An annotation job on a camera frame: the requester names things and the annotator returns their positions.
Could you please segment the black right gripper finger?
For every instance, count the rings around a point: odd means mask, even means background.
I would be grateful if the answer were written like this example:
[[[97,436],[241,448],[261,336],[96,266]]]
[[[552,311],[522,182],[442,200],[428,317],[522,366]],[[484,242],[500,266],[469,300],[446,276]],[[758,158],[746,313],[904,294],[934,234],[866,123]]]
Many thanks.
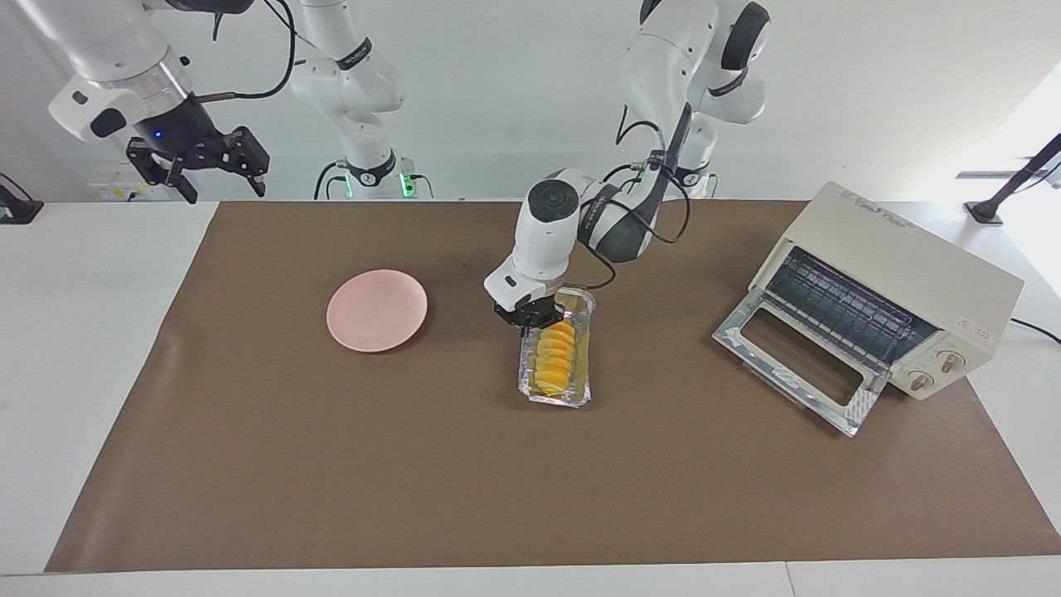
[[[145,139],[131,139],[126,156],[133,169],[151,187],[163,186],[168,192],[175,192],[190,205],[196,205],[198,194],[193,182],[182,174],[182,158],[170,158],[152,148]]]
[[[264,177],[269,172],[269,152],[246,126],[224,133],[222,144],[220,169],[245,178],[257,197],[265,197]]]

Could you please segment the sliced golden bread loaf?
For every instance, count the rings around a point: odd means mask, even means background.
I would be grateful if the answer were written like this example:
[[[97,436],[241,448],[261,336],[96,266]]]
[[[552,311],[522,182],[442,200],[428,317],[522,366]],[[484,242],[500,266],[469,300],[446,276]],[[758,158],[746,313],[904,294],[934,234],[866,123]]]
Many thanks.
[[[564,393],[571,379],[575,355],[574,324],[562,320],[539,332],[535,344],[533,382],[545,396]]]

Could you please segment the aluminium foil tray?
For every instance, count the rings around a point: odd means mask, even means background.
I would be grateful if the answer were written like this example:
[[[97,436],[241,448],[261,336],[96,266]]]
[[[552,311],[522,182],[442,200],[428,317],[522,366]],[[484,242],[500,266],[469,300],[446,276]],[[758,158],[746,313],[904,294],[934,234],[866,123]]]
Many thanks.
[[[520,393],[525,396],[533,403],[547,405],[562,405],[569,408],[581,408],[592,400],[590,386],[590,323],[592,313],[596,306],[593,294],[584,289],[562,287],[555,294],[555,302],[560,303],[564,309],[564,320],[574,324],[575,329],[575,355],[574,367],[569,377],[569,383],[564,393],[550,397],[535,388],[533,382],[533,366],[535,361],[535,344],[538,340],[541,329],[530,329],[527,337],[523,337],[520,348],[520,361],[518,366],[518,377],[516,386]]]

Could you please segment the glass oven door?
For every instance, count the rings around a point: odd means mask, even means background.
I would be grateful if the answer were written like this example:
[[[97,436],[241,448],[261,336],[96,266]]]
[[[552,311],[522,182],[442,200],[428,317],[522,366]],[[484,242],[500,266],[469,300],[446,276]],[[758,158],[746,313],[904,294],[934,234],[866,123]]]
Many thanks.
[[[891,379],[886,366],[850,352],[827,324],[766,289],[751,289],[712,337],[781,396],[846,437],[860,431]]]

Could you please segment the metal oven rack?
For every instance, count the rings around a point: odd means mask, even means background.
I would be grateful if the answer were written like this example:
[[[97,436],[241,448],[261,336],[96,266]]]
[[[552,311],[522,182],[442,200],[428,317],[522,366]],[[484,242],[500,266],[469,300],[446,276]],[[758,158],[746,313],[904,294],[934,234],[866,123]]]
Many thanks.
[[[894,366],[939,332],[800,248],[792,248],[766,289],[784,313],[872,369]]]

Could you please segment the cream toaster oven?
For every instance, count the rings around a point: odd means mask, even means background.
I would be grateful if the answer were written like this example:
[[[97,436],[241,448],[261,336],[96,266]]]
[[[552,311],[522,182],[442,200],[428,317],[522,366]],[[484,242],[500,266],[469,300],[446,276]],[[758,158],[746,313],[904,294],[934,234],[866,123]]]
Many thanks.
[[[917,400],[994,358],[1024,288],[1020,277],[836,182],[822,186],[792,221],[751,280],[748,294],[766,289],[792,248],[816,256],[939,328],[888,367],[888,386]],[[966,355],[966,369],[941,373],[938,354],[945,349]],[[910,393],[910,371],[927,371],[935,381],[932,388]]]

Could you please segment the brown table mat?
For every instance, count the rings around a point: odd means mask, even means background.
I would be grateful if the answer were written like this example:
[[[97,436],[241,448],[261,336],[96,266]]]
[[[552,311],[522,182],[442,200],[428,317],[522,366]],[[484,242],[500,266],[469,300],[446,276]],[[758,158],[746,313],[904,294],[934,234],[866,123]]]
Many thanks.
[[[49,573],[1061,554],[970,383],[849,439],[712,332],[799,201],[705,201],[601,292],[593,400],[518,391],[482,279],[512,203],[220,204]],[[341,284],[427,289],[408,343],[330,336]]]

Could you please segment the pink round plate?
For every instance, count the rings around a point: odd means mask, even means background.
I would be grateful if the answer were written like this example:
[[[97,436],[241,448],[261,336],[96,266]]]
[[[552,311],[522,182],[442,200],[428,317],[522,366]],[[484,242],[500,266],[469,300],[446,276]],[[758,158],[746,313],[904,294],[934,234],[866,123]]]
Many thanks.
[[[372,269],[341,284],[325,319],[330,336],[342,347],[379,354],[416,336],[428,309],[427,289],[408,273]]]

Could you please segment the small black stand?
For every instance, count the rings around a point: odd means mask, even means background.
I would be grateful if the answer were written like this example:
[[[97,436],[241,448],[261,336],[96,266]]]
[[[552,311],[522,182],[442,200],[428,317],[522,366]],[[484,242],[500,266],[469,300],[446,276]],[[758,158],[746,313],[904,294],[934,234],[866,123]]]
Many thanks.
[[[31,196],[22,185],[0,172],[0,224],[25,226],[41,212],[45,203]]]

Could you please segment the tall black stand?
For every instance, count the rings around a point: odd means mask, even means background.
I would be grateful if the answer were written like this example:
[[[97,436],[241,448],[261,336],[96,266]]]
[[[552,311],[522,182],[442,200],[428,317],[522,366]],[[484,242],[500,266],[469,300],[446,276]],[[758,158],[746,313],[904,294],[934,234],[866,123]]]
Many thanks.
[[[992,197],[984,201],[967,201],[967,215],[982,226],[1001,226],[1003,220],[998,216],[1001,204],[1019,192],[1026,192],[1041,182],[1050,182],[1054,188],[1061,187],[1061,131],[1034,153],[1028,162],[1001,185],[1001,189]]]

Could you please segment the white wall socket strip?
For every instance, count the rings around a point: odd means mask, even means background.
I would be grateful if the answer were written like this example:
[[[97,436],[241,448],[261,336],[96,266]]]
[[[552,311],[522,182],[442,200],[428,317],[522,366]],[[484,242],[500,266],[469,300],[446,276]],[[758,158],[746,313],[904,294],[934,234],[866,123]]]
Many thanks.
[[[171,201],[164,186],[147,185],[131,163],[95,163],[88,177],[100,201]]]

